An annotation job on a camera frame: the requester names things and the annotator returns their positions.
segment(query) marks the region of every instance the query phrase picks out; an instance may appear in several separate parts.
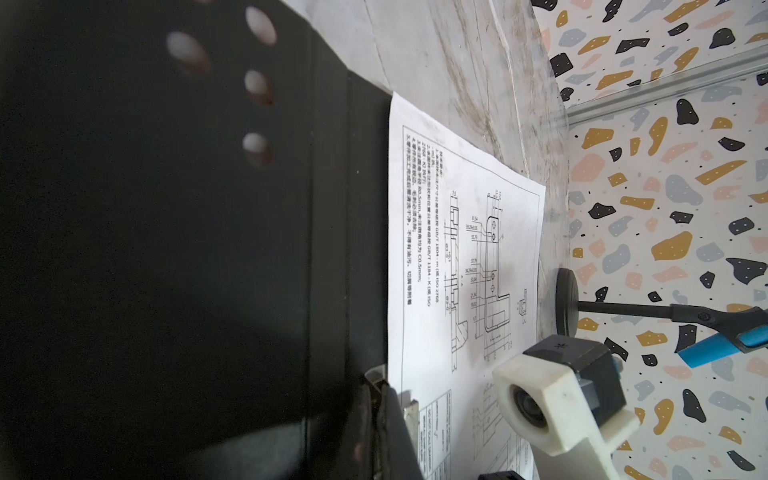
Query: white paper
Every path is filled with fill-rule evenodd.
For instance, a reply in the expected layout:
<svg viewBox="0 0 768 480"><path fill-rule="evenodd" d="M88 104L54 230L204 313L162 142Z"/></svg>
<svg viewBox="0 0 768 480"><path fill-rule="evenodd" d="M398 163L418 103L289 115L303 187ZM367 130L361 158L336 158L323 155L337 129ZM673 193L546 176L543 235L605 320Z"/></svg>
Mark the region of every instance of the white paper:
<svg viewBox="0 0 768 480"><path fill-rule="evenodd" d="M389 383L419 401L427 480L515 470L533 456L491 371L536 340L545 188L395 94L389 114Z"/></svg>

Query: gray marble table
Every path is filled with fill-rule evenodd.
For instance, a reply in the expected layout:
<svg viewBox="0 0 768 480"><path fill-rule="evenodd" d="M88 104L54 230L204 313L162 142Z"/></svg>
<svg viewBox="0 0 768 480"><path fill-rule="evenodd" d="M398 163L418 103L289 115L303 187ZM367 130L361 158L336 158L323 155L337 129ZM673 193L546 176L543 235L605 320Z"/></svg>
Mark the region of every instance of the gray marble table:
<svg viewBox="0 0 768 480"><path fill-rule="evenodd" d="M530 0L283 0L350 70L547 187L538 335L568 256L568 125Z"/></svg>

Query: black rod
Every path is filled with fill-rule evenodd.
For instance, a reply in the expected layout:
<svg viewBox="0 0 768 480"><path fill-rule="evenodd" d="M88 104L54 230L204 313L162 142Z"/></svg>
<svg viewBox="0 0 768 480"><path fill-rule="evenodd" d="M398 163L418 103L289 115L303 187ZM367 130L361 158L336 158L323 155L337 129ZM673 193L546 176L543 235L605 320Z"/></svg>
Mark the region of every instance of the black rod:
<svg viewBox="0 0 768 480"><path fill-rule="evenodd" d="M672 309L669 306L634 305L632 303L579 302L578 309L580 312L672 318Z"/></svg>

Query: terrazzo pattern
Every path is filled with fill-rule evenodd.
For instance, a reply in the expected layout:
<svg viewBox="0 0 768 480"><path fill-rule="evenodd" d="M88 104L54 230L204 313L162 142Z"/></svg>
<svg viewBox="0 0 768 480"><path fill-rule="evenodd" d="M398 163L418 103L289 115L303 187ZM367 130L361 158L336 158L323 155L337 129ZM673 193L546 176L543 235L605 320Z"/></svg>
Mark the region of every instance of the terrazzo pattern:
<svg viewBox="0 0 768 480"><path fill-rule="evenodd" d="M566 106L768 45L763 0L532 0Z"/></svg>
<svg viewBox="0 0 768 480"><path fill-rule="evenodd" d="M570 260L583 300L768 309L761 78L571 130ZM668 319L581 314L577 336L604 343L624 363L627 407L642 422L614 452L619 472L654 480L768 475L768 350L686 366L677 352L713 333Z"/></svg>

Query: oval hole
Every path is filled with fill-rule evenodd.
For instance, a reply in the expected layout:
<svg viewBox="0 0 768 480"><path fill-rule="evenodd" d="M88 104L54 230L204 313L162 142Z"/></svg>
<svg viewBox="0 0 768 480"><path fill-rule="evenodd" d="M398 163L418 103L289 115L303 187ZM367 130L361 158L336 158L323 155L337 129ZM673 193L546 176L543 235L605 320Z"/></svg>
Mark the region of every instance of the oval hole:
<svg viewBox="0 0 768 480"><path fill-rule="evenodd" d="M277 43L277 31L272 21L256 7L245 9L245 21L252 33L265 45L275 45Z"/></svg>
<svg viewBox="0 0 768 480"><path fill-rule="evenodd" d="M210 71L210 60L203 45L191 35L173 31L165 39L168 54L185 73L202 77Z"/></svg>
<svg viewBox="0 0 768 480"><path fill-rule="evenodd" d="M249 70L245 74L245 89L251 100L260 105L275 103L275 91L267 78L258 71Z"/></svg>
<svg viewBox="0 0 768 480"><path fill-rule="evenodd" d="M256 168L264 168L272 164L272 148L270 142L260 134L249 133L243 137L245 158Z"/></svg>

